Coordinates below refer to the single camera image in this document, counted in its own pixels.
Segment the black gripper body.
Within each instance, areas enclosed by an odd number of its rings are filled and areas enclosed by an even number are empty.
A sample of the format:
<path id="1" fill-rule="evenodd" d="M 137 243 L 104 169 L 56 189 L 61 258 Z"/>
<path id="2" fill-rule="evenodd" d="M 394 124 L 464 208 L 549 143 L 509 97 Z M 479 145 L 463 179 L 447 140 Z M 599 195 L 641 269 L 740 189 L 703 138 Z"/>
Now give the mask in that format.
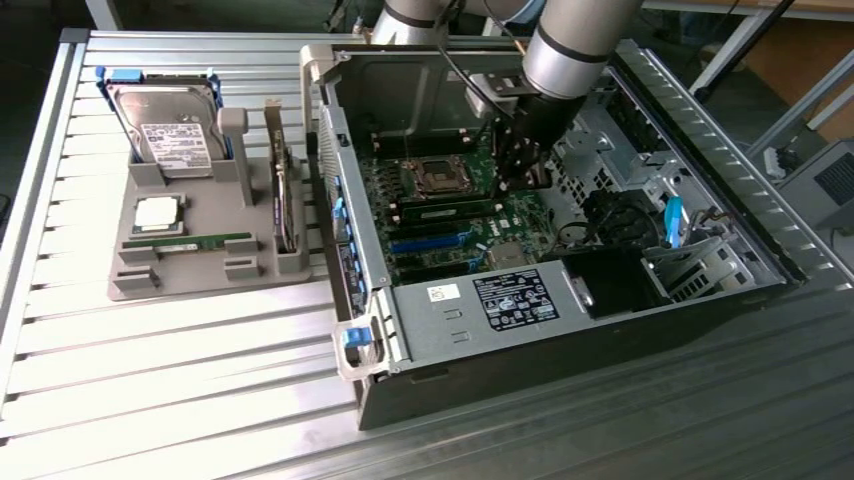
<path id="1" fill-rule="evenodd" d="M 513 110 L 512 134 L 523 147 L 549 150 L 572 126 L 587 96 L 557 99 L 537 94 L 517 100 Z"/>

